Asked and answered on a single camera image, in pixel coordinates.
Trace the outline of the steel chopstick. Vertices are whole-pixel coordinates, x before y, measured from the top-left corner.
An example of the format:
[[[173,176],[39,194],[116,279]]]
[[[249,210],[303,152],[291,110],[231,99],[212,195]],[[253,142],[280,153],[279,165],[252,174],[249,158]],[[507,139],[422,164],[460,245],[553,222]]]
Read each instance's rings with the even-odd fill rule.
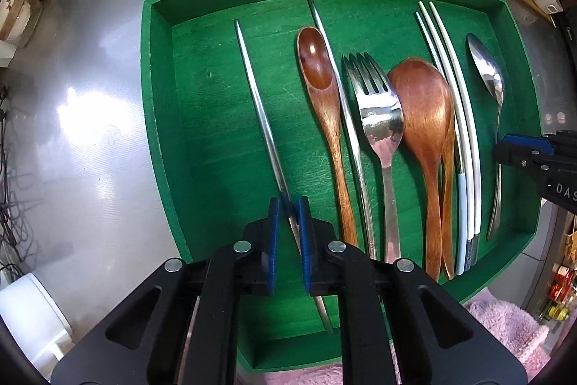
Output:
[[[262,98],[259,93],[252,64],[250,62],[250,55],[248,54],[246,48],[246,41],[245,37],[243,36],[243,29],[241,23],[237,18],[234,20],[234,25],[239,43],[239,49],[241,50],[243,58],[243,67],[245,68],[248,87],[250,87],[250,95],[253,101],[259,126],[264,138],[264,142],[272,166],[275,181],[278,187],[278,191],[280,193],[281,201],[283,203],[283,212],[286,214],[287,222],[288,225],[290,226],[292,236],[294,237],[294,242],[297,246],[298,253],[299,255],[302,255],[301,243],[300,243],[300,227],[296,218],[294,206],[292,205],[292,202],[290,200],[290,190],[287,186],[285,175],[283,175],[283,167],[280,161],[280,156],[278,154],[272,129],[268,120],[268,116],[266,114],[266,110],[264,108]]]
[[[319,11],[314,0],[307,0],[313,21],[315,26],[320,31],[321,36],[325,42],[327,48],[327,55],[329,56],[332,71],[334,72],[334,77],[336,85],[338,86],[338,94],[340,100],[341,114],[344,121],[344,130],[346,135],[346,141],[348,144],[349,156],[351,158],[351,164],[354,174],[355,185],[358,194],[359,207],[361,211],[361,220],[364,232],[365,247],[368,255],[372,258],[376,258],[376,243],[375,243],[375,227],[372,214],[372,207],[369,197],[368,185],[364,175],[361,148],[357,132],[353,123],[353,118],[348,104],[348,99],[343,88],[342,79],[338,66],[336,65],[334,54],[332,53],[331,45],[329,39],[327,38],[327,33],[325,31],[323,21],[320,17]]]

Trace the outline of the steel fork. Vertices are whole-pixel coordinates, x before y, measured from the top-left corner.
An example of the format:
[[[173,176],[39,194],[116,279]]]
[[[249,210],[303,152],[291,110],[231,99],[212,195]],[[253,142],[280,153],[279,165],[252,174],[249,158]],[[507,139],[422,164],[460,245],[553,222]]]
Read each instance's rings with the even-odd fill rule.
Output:
[[[353,86],[364,134],[382,169],[384,261],[392,264],[401,257],[392,162],[404,133],[402,105],[387,74],[369,53],[343,56],[341,65]]]

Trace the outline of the steel spoon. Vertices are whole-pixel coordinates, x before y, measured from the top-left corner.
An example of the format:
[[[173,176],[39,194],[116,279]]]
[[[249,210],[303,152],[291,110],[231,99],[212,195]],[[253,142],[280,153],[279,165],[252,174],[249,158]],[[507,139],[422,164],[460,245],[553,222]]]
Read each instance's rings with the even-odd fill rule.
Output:
[[[487,91],[497,103],[495,124],[495,143],[497,143],[499,142],[502,109],[505,101],[504,78],[493,55],[473,33],[467,33],[467,48]],[[495,165],[495,189],[487,240],[494,239],[497,235],[502,217],[503,170],[502,164],[495,162]]]

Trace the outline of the large wooden spoon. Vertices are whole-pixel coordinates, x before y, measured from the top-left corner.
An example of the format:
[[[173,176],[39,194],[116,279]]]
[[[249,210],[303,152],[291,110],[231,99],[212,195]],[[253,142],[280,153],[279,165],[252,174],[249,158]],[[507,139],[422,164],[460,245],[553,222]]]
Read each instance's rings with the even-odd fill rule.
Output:
[[[446,129],[439,112],[443,99],[434,65],[406,58],[389,72],[404,114],[403,142],[416,157],[426,184],[426,273],[445,276],[441,247],[441,153]]]

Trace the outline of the green wooden tray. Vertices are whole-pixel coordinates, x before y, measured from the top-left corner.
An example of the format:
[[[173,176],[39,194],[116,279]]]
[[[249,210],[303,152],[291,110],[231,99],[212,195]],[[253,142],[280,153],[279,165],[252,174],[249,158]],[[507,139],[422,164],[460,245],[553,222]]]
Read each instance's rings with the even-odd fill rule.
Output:
[[[541,134],[540,110],[522,38],[504,0],[314,0],[336,62],[369,53],[389,71],[405,58],[430,61],[415,19],[433,2],[459,58],[479,143],[482,222],[476,264],[445,288],[458,301],[490,283],[536,232],[541,198],[523,171],[504,169],[500,229],[486,239],[492,212],[496,105],[470,60],[467,33],[496,58],[506,82],[502,135]],[[307,0],[147,0],[141,72],[147,138],[158,190],[182,257],[209,258],[268,212],[278,187],[258,125],[234,20],[243,29],[290,194],[307,196],[315,218],[338,227],[326,141],[296,60],[296,35],[314,25]],[[279,371],[333,363],[339,331],[326,333],[305,293],[294,237],[283,218],[274,294],[243,299],[239,360]]]

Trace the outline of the small wooden spoon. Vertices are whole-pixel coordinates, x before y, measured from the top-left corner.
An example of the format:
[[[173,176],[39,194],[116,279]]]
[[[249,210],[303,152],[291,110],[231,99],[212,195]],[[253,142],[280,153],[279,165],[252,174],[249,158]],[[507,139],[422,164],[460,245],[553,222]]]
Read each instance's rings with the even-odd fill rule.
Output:
[[[338,84],[320,30],[313,26],[301,28],[296,38],[296,53],[310,104],[327,141],[334,166],[341,236],[346,243],[357,246],[357,229],[341,155]]]

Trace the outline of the pink towel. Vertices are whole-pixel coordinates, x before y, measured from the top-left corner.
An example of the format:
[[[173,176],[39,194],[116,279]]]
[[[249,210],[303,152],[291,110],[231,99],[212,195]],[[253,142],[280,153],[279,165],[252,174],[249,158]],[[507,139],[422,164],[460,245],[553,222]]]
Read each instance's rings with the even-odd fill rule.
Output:
[[[463,306],[524,366],[531,381],[551,360],[543,344],[548,326],[511,302],[482,289]],[[332,363],[292,371],[264,374],[265,384],[342,384],[342,364]]]

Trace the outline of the white appliance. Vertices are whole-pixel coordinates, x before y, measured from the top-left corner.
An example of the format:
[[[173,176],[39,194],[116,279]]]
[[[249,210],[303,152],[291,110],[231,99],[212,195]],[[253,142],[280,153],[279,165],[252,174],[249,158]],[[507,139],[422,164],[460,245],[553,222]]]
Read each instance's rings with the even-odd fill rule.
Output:
[[[26,358],[51,381],[57,363],[73,346],[65,315],[39,279],[29,273],[3,288],[1,316]]]

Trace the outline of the paper coffee cup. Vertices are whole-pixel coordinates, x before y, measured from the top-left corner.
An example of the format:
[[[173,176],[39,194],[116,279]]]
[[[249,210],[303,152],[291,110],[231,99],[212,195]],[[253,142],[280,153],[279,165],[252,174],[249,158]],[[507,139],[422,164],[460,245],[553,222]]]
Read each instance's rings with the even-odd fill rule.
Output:
[[[23,48],[32,36],[42,14],[39,0],[1,0],[0,39]]]

